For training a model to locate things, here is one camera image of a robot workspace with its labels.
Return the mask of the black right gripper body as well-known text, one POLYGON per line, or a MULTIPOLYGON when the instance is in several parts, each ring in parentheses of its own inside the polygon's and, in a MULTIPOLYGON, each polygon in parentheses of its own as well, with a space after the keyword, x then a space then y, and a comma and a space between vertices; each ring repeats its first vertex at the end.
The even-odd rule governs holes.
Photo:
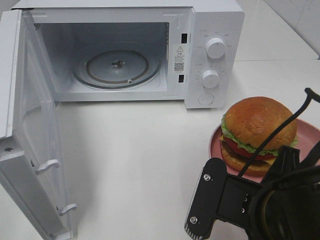
POLYGON ((300 164, 300 150, 281 146, 278 156, 262 179, 263 190, 293 190, 296 186, 284 178, 291 174, 300 164))

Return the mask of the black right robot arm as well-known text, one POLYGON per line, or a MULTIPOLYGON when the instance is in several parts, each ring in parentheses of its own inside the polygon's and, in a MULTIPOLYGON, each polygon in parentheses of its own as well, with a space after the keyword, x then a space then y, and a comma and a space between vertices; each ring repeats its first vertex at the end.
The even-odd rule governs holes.
POLYGON ((249 208, 248 239, 320 238, 320 145, 317 143, 303 161, 299 156, 296 148, 280 148, 249 208))

